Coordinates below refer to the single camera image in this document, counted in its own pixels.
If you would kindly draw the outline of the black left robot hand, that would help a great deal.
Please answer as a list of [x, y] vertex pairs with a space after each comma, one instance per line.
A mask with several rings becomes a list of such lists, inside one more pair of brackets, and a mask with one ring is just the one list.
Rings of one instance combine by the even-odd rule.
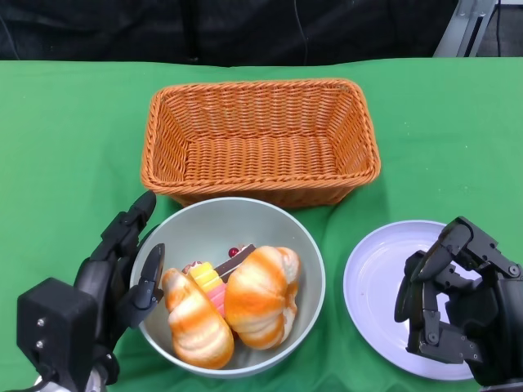
[[138, 252], [139, 239], [156, 205], [156, 196], [147, 191], [126, 212], [120, 212], [101, 234], [101, 243], [83, 261], [74, 286], [91, 295], [97, 303], [94, 365], [112, 385], [118, 380], [119, 364], [114, 355], [118, 340], [129, 328], [142, 323], [163, 298], [159, 288], [165, 245], [152, 248], [142, 267], [138, 284], [130, 275]]

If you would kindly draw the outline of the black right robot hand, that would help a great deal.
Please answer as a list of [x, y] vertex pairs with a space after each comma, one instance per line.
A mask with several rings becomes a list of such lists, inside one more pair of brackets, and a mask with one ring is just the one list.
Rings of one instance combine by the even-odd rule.
[[394, 319], [407, 352], [466, 363], [483, 391], [522, 389], [522, 267], [459, 216], [428, 251], [407, 258]]

